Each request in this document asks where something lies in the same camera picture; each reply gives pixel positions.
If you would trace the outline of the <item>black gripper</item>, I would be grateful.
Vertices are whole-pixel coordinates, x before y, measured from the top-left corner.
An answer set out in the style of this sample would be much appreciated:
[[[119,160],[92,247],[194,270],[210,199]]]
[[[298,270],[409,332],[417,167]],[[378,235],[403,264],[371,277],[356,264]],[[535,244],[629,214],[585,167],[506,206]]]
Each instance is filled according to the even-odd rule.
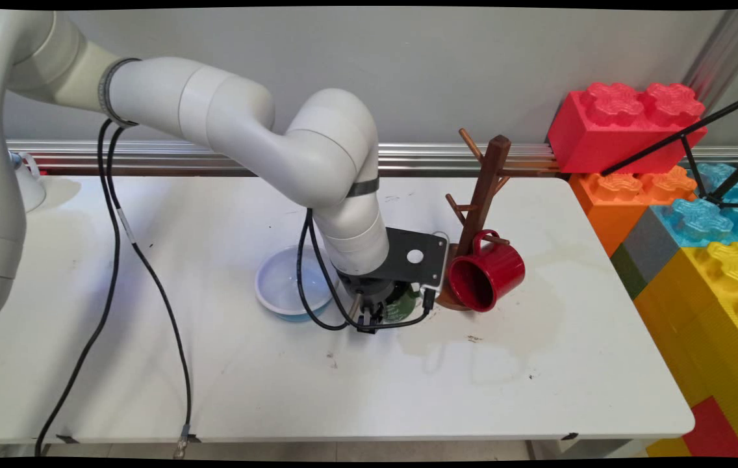
[[[409,284],[392,279],[358,278],[338,272],[340,283],[352,299],[348,315],[357,316],[357,331],[375,334],[384,325],[385,316],[402,316],[401,301]]]

